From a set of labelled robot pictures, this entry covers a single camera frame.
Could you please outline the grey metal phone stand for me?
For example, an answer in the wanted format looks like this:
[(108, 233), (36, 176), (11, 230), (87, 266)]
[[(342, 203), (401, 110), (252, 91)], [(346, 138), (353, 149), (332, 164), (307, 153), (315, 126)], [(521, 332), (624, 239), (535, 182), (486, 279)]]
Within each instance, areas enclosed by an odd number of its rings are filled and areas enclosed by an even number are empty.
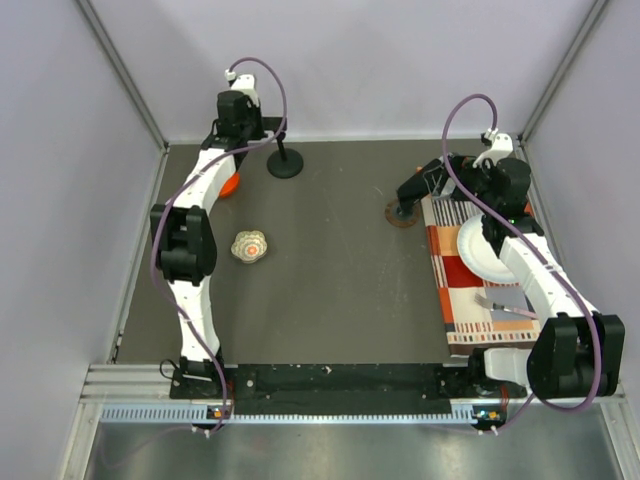
[(397, 228), (409, 228), (417, 223), (421, 217), (421, 207), (411, 206), (408, 210), (403, 210), (397, 199), (390, 201), (385, 207), (385, 218)]

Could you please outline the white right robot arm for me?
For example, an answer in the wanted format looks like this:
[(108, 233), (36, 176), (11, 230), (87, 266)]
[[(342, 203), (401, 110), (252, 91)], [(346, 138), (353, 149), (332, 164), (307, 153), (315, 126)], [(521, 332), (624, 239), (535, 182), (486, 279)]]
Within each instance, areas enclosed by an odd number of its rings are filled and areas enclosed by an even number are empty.
[(458, 192), (483, 210), (481, 234), (493, 257), (523, 288), (542, 330), (529, 349), (478, 349), (466, 380), (487, 396), (503, 381), (532, 390), (545, 403), (557, 398), (611, 396), (617, 389), (625, 328), (604, 315), (573, 287), (548, 249), (537, 221), (526, 212), (531, 170), (506, 157), (473, 167), (467, 157), (434, 159), (417, 174), (430, 194), (452, 181)]

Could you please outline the black smartphone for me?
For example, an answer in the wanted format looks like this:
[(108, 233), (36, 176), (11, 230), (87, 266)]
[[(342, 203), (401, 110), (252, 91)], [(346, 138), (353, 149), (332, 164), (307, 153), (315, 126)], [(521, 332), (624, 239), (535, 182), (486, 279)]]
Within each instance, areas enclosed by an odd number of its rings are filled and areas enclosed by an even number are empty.
[(416, 202), (439, 189), (442, 170), (440, 168), (417, 170), (396, 190), (400, 202)]

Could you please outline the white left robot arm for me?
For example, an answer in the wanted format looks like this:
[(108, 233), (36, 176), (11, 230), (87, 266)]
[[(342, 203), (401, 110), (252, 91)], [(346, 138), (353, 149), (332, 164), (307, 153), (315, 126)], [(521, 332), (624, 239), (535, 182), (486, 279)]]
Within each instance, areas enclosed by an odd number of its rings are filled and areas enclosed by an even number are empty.
[(220, 93), (217, 112), (184, 186), (168, 206), (156, 204), (150, 213), (154, 267), (167, 281), (181, 321), (182, 347), (172, 374), (172, 399), (221, 399), (227, 382), (212, 319), (210, 280), (217, 246), (209, 213), (236, 174), (248, 143), (265, 133), (259, 105), (242, 91)]

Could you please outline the black camera stand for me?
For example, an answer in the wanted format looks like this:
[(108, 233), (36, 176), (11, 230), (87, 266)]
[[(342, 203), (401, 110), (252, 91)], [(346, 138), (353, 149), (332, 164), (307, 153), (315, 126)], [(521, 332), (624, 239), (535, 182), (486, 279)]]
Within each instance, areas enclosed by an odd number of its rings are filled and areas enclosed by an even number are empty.
[(279, 179), (290, 179), (301, 173), (304, 167), (302, 155), (284, 145), (287, 132), (287, 121), (283, 117), (265, 117), (263, 126), (266, 131), (277, 132), (277, 151), (267, 159), (268, 172)]

